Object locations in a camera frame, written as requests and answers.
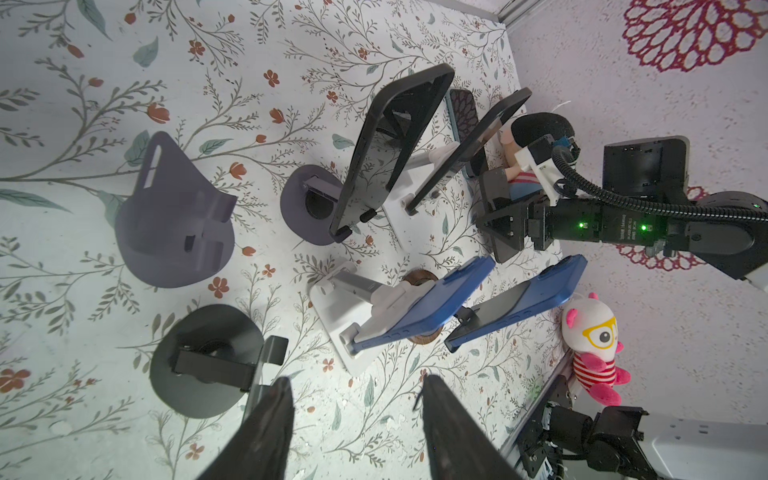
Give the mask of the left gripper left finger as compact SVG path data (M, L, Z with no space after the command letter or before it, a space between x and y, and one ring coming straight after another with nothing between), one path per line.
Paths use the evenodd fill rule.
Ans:
M284 479L294 416L291 382L278 377L198 479Z

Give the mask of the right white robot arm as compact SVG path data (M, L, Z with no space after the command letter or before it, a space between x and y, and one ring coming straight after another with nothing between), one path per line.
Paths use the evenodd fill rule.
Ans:
M477 226L513 250L555 240L643 246L686 252L736 280L767 285L767 204L752 194L724 191L687 196L685 137L607 145L600 184L572 168L573 152L544 136L522 149L519 165L534 176L533 191L514 196L502 169L482 174L488 213ZM597 376L609 364L588 341L572 349L573 370L604 409L594 418L560 405L535 422L543 437L595 471L632 479L745 479L767 475L763 425L685 420L665 423L639 407L622 407Z

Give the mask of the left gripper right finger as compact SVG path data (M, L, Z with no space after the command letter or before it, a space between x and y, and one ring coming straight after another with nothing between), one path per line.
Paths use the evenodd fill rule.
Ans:
M433 479L521 477L441 377L425 377L416 403L422 407L426 452Z

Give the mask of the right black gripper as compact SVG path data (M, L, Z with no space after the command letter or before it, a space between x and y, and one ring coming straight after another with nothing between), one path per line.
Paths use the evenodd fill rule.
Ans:
M521 253L527 241L532 242L534 250L543 251L556 240L602 240L599 201L577 196L575 186L560 179L554 188L561 198L552 206L534 175L529 175L521 184L530 185L534 190L513 196L510 190L514 185L507 181L502 168L480 177L484 211L477 218L476 226L489 237L497 263L503 264Z

